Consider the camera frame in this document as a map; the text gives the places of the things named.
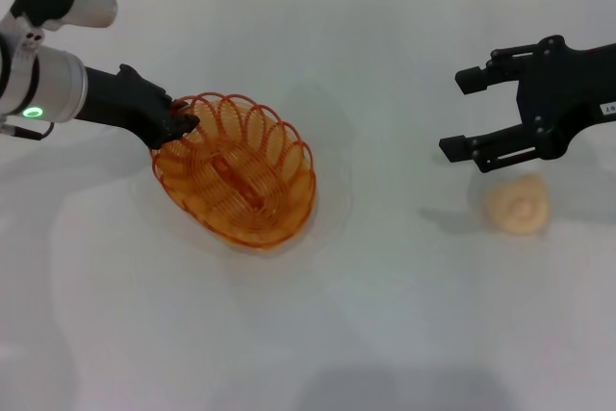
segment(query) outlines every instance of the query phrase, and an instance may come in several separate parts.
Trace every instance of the green indicator light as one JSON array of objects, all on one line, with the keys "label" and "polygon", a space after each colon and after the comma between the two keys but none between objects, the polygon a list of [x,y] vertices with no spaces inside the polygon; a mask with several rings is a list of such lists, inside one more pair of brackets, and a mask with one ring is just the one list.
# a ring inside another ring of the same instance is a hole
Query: green indicator light
[{"label": "green indicator light", "polygon": [[41,117],[42,116],[42,109],[33,106],[32,108],[28,108],[21,115],[24,116],[24,117]]}]

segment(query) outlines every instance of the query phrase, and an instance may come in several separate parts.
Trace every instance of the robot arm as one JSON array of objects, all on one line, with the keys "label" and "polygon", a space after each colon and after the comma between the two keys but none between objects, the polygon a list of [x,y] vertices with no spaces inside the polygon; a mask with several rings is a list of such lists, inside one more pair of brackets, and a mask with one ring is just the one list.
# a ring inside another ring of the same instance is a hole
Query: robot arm
[{"label": "robot arm", "polygon": [[105,28],[116,10],[116,0],[15,0],[0,21],[0,133],[35,140],[46,135],[11,126],[7,116],[52,123],[78,118],[125,128],[157,149],[194,129],[198,118],[172,112],[165,90],[130,66],[107,74],[42,45],[44,30]]},{"label": "robot arm", "polygon": [[522,124],[488,135],[441,139],[452,163],[473,160],[482,172],[531,159],[556,159],[587,127],[616,120],[616,44],[594,50],[569,48],[561,36],[536,45],[495,50],[485,69],[455,76],[464,94],[519,81]]}]

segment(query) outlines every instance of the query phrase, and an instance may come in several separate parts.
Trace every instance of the sticker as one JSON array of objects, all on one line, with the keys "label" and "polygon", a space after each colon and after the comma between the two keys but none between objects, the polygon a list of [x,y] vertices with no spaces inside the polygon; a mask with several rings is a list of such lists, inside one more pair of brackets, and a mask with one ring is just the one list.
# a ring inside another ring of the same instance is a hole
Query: sticker
[{"label": "sticker", "polygon": [[616,103],[604,103],[601,105],[601,111],[604,116],[616,115]]}]

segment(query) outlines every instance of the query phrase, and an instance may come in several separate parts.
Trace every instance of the cable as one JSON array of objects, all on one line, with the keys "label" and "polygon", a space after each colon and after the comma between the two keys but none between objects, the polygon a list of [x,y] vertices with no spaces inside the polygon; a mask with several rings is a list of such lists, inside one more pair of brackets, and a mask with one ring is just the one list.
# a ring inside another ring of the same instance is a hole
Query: cable
[{"label": "cable", "polygon": [[54,127],[56,126],[56,124],[54,124],[53,122],[49,122],[49,128],[40,136],[40,139],[46,139],[47,137],[49,137],[49,134],[51,134],[54,131]]}]

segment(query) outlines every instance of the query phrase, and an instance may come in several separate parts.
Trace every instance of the orange wire basket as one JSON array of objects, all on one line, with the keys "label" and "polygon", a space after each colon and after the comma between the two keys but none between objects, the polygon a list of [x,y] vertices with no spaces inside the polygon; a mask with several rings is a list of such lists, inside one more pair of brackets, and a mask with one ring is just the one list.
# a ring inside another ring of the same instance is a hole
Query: orange wire basket
[{"label": "orange wire basket", "polygon": [[297,235],[317,195],[312,151],[297,130],[242,95],[201,93],[176,108],[200,123],[151,152],[173,201],[233,244],[268,249]]}]

